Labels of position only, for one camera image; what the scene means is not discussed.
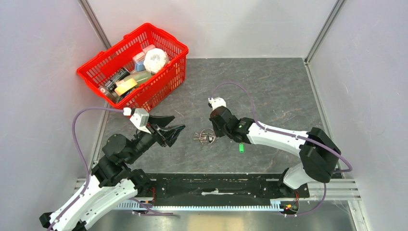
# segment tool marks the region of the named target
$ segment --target red basket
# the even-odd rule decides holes
[[[121,67],[132,71],[135,64],[133,56],[150,44],[167,52],[170,63],[118,103],[112,102],[99,91],[99,85],[105,84]],[[100,52],[82,65],[77,73],[95,94],[105,98],[112,107],[142,107],[150,111],[186,79],[188,52],[187,46],[175,37],[150,23],[145,23],[123,36],[123,40],[109,50]]]

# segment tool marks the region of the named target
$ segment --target cable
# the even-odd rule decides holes
[[[299,205],[299,193],[296,191],[296,200],[294,201],[294,204],[298,204]]]
[[[130,198],[129,200],[135,201],[143,208],[147,209],[147,211],[152,212],[153,214],[141,214],[141,216],[175,216],[173,213],[160,213],[154,210],[151,210],[149,207],[145,206],[142,202],[135,198]]]
[[[252,116],[254,117],[254,121],[255,121],[255,123],[256,123],[261,129],[266,130],[266,131],[275,132],[275,133],[278,133],[278,134],[281,134],[281,135],[285,135],[285,136],[290,136],[290,137],[293,137],[293,138],[296,138],[296,139],[302,139],[302,140],[311,142],[311,143],[313,143],[313,144],[315,144],[315,145],[317,145],[317,146],[319,146],[319,147],[322,147],[322,148],[326,149],[328,152],[332,153],[333,155],[335,155],[336,157],[338,157],[339,159],[341,159],[341,161],[343,161],[343,162],[347,165],[347,167],[348,167],[348,169],[334,171],[335,173],[339,173],[339,172],[351,172],[351,171],[353,170],[353,167],[351,166],[351,164],[350,164],[344,157],[342,157],[340,154],[338,154],[335,150],[329,148],[328,146],[326,146],[326,145],[324,145],[324,144],[322,144],[322,143],[320,143],[320,142],[318,142],[318,141],[312,140],[312,139],[307,138],[307,137],[304,137],[304,136],[299,136],[299,135],[295,135],[295,134],[292,134],[292,133],[288,133],[288,132],[284,132],[284,131],[278,131],[278,130],[274,130],[274,129],[266,128],[266,127],[262,126],[262,125],[259,123],[258,118],[256,117],[256,114],[255,114],[255,103],[254,103],[254,100],[252,99],[252,97],[251,97],[251,95],[249,94],[249,92],[248,92],[243,86],[241,86],[240,84],[235,83],[235,82],[224,82],[224,83],[221,83],[221,84],[219,84],[219,85],[214,89],[214,91],[211,93],[211,98],[213,98],[213,95],[214,95],[215,91],[216,91],[219,87],[221,87],[222,85],[225,85],[225,84],[235,85],[235,86],[241,88],[241,89],[246,93],[246,95],[248,96],[249,101],[250,101],[250,103],[251,103],[251,111],[252,111]]]
[[[296,210],[293,210],[293,209],[291,209],[291,208],[288,208],[288,210],[291,210],[292,212],[297,213]]]
[[[78,140],[77,140],[77,137],[76,137],[77,135],[75,134],[75,124],[77,123],[77,119],[78,119],[79,115],[82,114],[85,111],[88,111],[88,110],[106,110],[106,111],[111,111],[111,112],[123,112],[123,110],[114,109],[114,108],[89,107],[89,108],[82,109],[81,111],[79,111],[75,115],[75,117],[74,117],[74,119],[72,121],[72,125],[71,125],[72,138],[74,139],[74,144],[75,144],[75,147],[77,148],[76,150],[78,151],[79,157],[81,158],[81,161],[84,164],[85,172],[86,172],[86,174],[85,174],[85,177],[86,177],[85,185],[84,185],[84,188],[79,193],[79,195],[84,195],[85,190],[88,188],[88,185],[89,185],[89,169],[88,169],[88,164],[87,164],[87,162],[85,160],[85,157],[82,154],[82,151],[81,151],[81,149],[79,147],[79,143],[78,143]],[[55,218],[55,220],[59,220],[65,214],[65,212],[67,212],[68,209],[70,207],[72,207],[75,204],[75,202],[77,202],[79,200],[79,195],[67,207],[65,207],[65,209],[63,211],[61,211],[61,213]],[[53,226],[55,225],[55,220],[47,228],[47,231],[50,231],[53,228]]]
[[[307,212],[303,212],[303,213],[299,213],[299,214],[295,214],[295,215],[286,214],[286,216],[287,216],[287,217],[292,217],[292,218],[298,217],[298,216],[304,216],[304,215],[307,215],[307,214],[309,214],[309,213],[312,213],[312,212],[316,211],[318,208],[320,208],[320,206],[321,206],[321,205],[323,204],[323,202],[324,202],[324,199],[326,199],[326,193],[327,193],[326,183],[323,183],[323,185],[324,185],[323,197],[321,198],[321,200],[319,201],[319,203],[318,203],[318,205],[317,205],[316,207],[314,207],[313,209],[311,209],[311,210],[309,210],[309,211],[307,211]]]
[[[153,189],[150,189],[150,191],[153,192],[152,204],[154,205],[154,203],[156,202],[156,189],[153,187]]]

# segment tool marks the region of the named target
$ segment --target small box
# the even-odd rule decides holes
[[[139,61],[139,62],[135,63],[135,70],[137,70],[137,71],[144,71],[145,70],[143,61]]]
[[[134,79],[129,79],[128,81],[118,85],[115,88],[115,92],[118,96],[121,96],[123,94],[125,94],[126,92],[128,92],[129,90],[131,90],[134,86],[136,86],[138,83],[136,82],[136,80]]]
[[[148,51],[153,50],[156,48],[153,44],[143,48],[143,52],[146,54]]]
[[[146,54],[144,52],[140,52],[139,54],[133,56],[133,61],[135,61],[135,63],[143,61],[145,56]]]
[[[115,89],[115,83],[129,75],[130,72],[126,68],[122,67],[114,74],[114,76],[112,76],[112,78],[110,78],[110,80],[105,83],[105,87],[109,91],[113,91]]]

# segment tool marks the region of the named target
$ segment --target green object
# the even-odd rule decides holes
[[[245,149],[243,147],[243,143],[240,143],[240,153],[243,153],[243,152],[245,152]]]
[[[152,77],[152,74],[150,74],[148,71],[138,71],[130,76],[127,76],[123,80],[126,82],[129,79],[134,79],[136,80],[137,87],[140,86],[140,84],[147,82],[150,78]]]

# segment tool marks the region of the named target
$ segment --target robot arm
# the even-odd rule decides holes
[[[235,142],[248,144],[262,144],[292,153],[301,159],[301,163],[286,169],[280,178],[280,191],[283,195],[291,194],[301,185],[319,181],[328,183],[332,177],[338,157],[332,155],[325,149],[315,146],[305,140],[298,139],[297,136],[308,137],[334,149],[340,154],[340,150],[330,140],[330,138],[319,128],[312,128],[311,131],[292,131],[282,128],[272,127],[260,123],[261,128],[251,118],[238,119],[226,107],[222,98],[209,99],[209,105],[213,111],[210,121],[213,124],[217,137],[227,135]],[[267,131],[266,128],[276,131],[291,133],[294,136],[287,136],[277,132]]]
[[[57,211],[44,213],[41,224],[54,231],[86,231],[103,215],[121,202],[135,196],[145,196],[151,186],[150,179],[141,169],[131,170],[133,164],[156,142],[171,147],[185,125],[167,125],[174,116],[151,116],[144,109],[124,109],[125,116],[139,132],[129,140],[121,134],[112,135],[102,147],[104,156],[91,170],[89,184],[85,184]]]

